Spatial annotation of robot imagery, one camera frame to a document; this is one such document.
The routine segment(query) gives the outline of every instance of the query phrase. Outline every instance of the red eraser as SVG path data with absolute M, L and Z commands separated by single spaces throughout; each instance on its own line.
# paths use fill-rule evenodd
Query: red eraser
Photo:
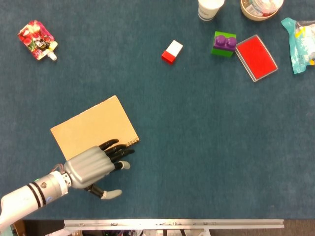
M 162 59 L 167 61 L 170 64 L 173 64 L 178 53 L 183 48 L 182 44 L 173 40 L 173 42 L 168 46 L 168 48 L 162 54 Z

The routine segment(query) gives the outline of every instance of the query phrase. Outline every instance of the cardboard notebook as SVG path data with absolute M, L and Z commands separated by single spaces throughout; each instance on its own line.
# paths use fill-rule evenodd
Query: cardboard notebook
M 110 139 L 119 139 L 117 144 L 127 146 L 139 141 L 117 96 L 112 96 L 50 130 L 66 160 Z

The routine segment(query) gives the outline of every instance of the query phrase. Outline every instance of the white cup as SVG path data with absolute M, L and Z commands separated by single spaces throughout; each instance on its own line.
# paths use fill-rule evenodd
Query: white cup
M 198 15 L 203 21 L 212 20 L 224 4 L 224 0 L 198 0 L 198 2 Z

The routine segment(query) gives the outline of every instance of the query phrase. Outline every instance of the candy wrapper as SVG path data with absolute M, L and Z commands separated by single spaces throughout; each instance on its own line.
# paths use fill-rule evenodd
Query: candy wrapper
M 289 33 L 293 72 L 304 72 L 307 65 L 315 65 L 315 21 L 295 21 L 288 17 L 281 23 Z

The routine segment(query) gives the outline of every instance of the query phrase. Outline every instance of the plastic bag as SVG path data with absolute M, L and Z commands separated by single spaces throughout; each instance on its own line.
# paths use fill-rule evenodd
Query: plastic bag
M 293 72 L 304 72 L 307 65 L 315 65 L 315 21 L 295 21 L 288 17 L 281 23 L 289 33 Z
M 52 60 L 57 59 L 53 52 L 57 42 L 41 22 L 30 21 L 20 30 L 18 37 L 37 60 L 46 55 Z

